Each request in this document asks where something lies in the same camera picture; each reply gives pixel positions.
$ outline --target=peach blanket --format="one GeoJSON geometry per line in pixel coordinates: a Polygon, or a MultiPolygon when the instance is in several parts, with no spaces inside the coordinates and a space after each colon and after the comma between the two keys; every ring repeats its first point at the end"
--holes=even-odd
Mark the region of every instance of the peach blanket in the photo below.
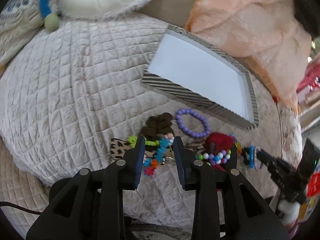
{"type": "Polygon", "coordinates": [[[293,0],[196,0],[186,29],[244,58],[270,92],[297,111],[295,90],[311,36],[295,19],[293,0]]]}

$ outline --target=open box lid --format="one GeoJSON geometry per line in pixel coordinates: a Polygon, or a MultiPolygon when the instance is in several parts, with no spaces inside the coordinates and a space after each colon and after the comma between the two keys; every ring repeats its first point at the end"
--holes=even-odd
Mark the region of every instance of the open box lid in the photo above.
{"type": "Polygon", "coordinates": [[[259,125],[248,71],[232,57],[179,27],[169,25],[142,82],[242,127],[259,125]]]}

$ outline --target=bed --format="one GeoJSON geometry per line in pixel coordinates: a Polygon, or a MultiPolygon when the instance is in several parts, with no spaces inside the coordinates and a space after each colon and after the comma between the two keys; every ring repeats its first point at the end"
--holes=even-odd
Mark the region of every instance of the bed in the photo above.
{"type": "MultiPolygon", "coordinates": [[[[151,115],[195,108],[140,82],[166,27],[140,13],[99,22],[63,17],[56,32],[40,29],[15,55],[0,79],[0,201],[42,211],[54,182],[84,167],[110,164],[111,138],[137,134],[151,115]]],[[[258,128],[242,130],[202,114],[213,131],[235,133],[243,146],[259,145],[297,165],[302,153],[297,116],[250,77],[258,128]]],[[[186,125],[200,128],[192,119],[186,125]]],[[[172,128],[190,142],[175,122],[172,128]]],[[[249,170],[239,159],[238,169],[263,197],[276,192],[265,168],[249,170]]],[[[153,177],[142,176],[136,191],[124,192],[124,212],[146,223],[190,228],[194,200],[194,192],[182,190],[176,167],[167,163],[153,177]]],[[[23,237],[37,217],[2,210],[23,237]]]]}

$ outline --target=orange bead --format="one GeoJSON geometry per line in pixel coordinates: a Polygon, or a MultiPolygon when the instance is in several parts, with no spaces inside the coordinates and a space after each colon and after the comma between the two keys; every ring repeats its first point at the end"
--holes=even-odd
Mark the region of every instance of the orange bead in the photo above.
{"type": "Polygon", "coordinates": [[[151,161],[151,168],[153,168],[153,169],[158,168],[158,162],[154,159],[151,161]]]}

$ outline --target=white quilt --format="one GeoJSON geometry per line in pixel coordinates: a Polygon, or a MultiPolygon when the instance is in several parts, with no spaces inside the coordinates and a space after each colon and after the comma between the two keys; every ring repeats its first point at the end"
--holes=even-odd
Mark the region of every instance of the white quilt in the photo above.
{"type": "MultiPolygon", "coordinates": [[[[105,168],[109,164],[111,138],[126,139],[137,134],[151,115],[194,108],[140,82],[166,26],[159,20],[134,14],[103,22],[65,18],[56,32],[40,31],[0,79],[0,133],[18,167],[47,185],[72,177],[83,167],[105,168]]],[[[212,131],[235,133],[244,146],[254,144],[281,156],[276,105],[259,81],[251,78],[259,110],[258,128],[242,130],[203,115],[212,131]]],[[[201,128],[192,118],[186,120],[186,125],[201,128]]],[[[172,127],[184,142],[189,140],[175,123],[172,127]]],[[[264,197],[276,191],[266,169],[256,172],[240,163],[238,168],[264,197]]],[[[3,170],[7,172],[1,162],[1,180],[3,170]]],[[[2,191],[5,200],[15,201],[3,186],[2,191]]],[[[32,192],[39,194],[38,189],[32,192]]],[[[194,199],[194,192],[185,192],[179,185],[175,166],[167,164],[157,169],[153,177],[142,176],[138,190],[124,192],[124,212],[148,223],[190,227],[194,199]]]]}

